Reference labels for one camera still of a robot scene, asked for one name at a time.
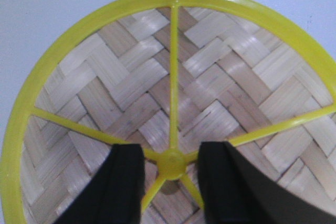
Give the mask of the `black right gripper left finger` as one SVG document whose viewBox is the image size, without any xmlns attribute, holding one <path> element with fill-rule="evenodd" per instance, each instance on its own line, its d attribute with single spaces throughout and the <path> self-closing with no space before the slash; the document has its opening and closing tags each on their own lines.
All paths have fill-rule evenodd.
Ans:
<svg viewBox="0 0 336 224">
<path fill-rule="evenodd" d="M 141 146 L 116 144 L 56 223 L 140 223 L 144 179 Z"/>
</svg>

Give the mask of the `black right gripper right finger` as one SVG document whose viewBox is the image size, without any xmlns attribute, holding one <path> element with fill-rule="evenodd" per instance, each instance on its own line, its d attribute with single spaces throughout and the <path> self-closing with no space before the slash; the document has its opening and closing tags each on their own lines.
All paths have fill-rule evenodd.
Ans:
<svg viewBox="0 0 336 224">
<path fill-rule="evenodd" d="M 335 223 L 286 191 L 229 142 L 203 142 L 197 158 L 206 223 Z"/>
</svg>

